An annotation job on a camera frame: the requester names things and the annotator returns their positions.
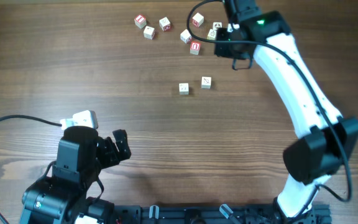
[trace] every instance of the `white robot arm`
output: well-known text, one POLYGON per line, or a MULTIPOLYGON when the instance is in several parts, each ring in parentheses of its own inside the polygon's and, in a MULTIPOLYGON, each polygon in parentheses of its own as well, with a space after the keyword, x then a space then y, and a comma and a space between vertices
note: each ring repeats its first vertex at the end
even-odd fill
MULTIPOLYGON (((323 108, 326 110, 328 118, 332 124, 336 124, 338 122, 337 118, 341 116, 341 113, 328 101, 313 79, 298 52, 294 37, 281 33, 269 37, 267 43, 286 52, 301 68, 313 87, 314 92, 317 94, 323 108)), ((295 134, 298 138, 310 134, 312 126, 317 126, 319 129, 323 129, 327 126, 304 81, 298 72, 291 65, 287 64, 287 61, 279 53, 267 47, 258 46, 255 50, 254 58, 258 65, 260 65, 269 76, 287 107, 295 129, 295 134)), ((314 186, 316 184, 325 183, 329 178, 330 175, 324 175, 315 179, 313 183, 305 185, 289 175, 284 190, 277 199, 283 213, 287 217, 296 216, 304 204, 307 203, 310 194, 313 193, 314 186)))

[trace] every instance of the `small cube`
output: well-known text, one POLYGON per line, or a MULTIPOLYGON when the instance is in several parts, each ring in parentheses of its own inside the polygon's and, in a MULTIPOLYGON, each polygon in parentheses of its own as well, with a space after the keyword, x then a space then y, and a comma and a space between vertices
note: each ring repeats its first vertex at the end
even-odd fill
POLYGON ((187 29, 180 34, 180 39, 184 41, 185 44, 191 41, 191 35, 187 29))
POLYGON ((213 29, 209 30, 208 36, 206 37, 208 40, 215 40, 216 39, 216 31, 213 29))
POLYGON ((179 94, 180 95, 189 95, 189 83, 180 83, 179 84, 179 94))
POLYGON ((160 19, 160 27, 163 31, 171 29, 171 22, 168 20, 167 17, 160 19))
POLYGON ((194 26, 200 27, 203 22, 204 22, 204 16, 202 16, 200 13, 197 12, 197 14, 195 14, 193 16, 193 24, 194 24, 194 26))
POLYGON ((144 37, 152 40, 154 38, 155 30, 153 27, 146 26, 146 28, 143 31, 143 34, 144 34, 144 37))
POLYGON ((135 24, 142 29, 147 24, 146 17, 138 15, 135 17, 135 24))
POLYGON ((222 23, 221 22, 214 22, 212 24, 212 29, 213 30, 218 30, 219 28, 222 28, 222 23))
POLYGON ((200 52, 201 44, 198 42, 193 41, 190 46, 190 53, 198 55, 200 52))
POLYGON ((202 77, 201 78, 201 88, 202 89, 210 89, 211 88, 211 77, 202 77))
MULTIPOLYGON (((234 27, 235 29, 239 29, 239 28, 240 28, 240 25, 239 25, 239 24, 233 24, 233 27, 234 27)), ((232 29, 232 27, 231 27, 231 24, 228 24, 228 25, 227 25, 227 31, 228 31, 228 32, 233 32, 233 29, 232 29)))

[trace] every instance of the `green led light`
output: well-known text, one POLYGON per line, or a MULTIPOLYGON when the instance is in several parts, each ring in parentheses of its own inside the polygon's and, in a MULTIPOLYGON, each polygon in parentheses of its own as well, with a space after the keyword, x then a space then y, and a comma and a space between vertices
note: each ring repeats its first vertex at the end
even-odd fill
POLYGON ((263 25, 263 24, 265 24, 265 20, 264 19, 261 19, 261 20, 259 20, 259 21, 256 21, 259 25, 263 25))

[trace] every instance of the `wooden table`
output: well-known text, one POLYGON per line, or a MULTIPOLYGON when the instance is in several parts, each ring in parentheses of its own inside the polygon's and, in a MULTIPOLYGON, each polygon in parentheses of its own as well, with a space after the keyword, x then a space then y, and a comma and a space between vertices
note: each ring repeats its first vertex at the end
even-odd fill
MULTIPOLYGON (((51 121, 95 110, 99 135, 126 129, 132 157, 102 171, 103 199, 117 205, 270 203, 283 189, 283 150, 296 140, 290 117, 256 65, 235 72, 203 43, 199 56, 180 40, 196 2, 116 2, 0 6, 0 116, 51 121), (143 37, 137 14, 158 31, 143 37), (168 16, 173 30, 158 20, 168 16), (211 90, 201 77, 211 76, 211 90), (178 84, 188 82, 190 95, 178 84)), ((326 96, 345 117, 358 117, 358 1, 259 0, 291 25, 299 50, 326 96)), ((201 8, 196 34, 227 19, 201 8)), ((24 190, 56 158, 62 131, 24 120, 0 124, 0 211, 16 223, 24 190)), ((322 191, 334 223, 358 223, 358 144, 350 160, 354 199, 322 191)), ((329 182, 345 196, 341 169, 329 182)), ((90 195, 99 194, 97 186, 90 195)))

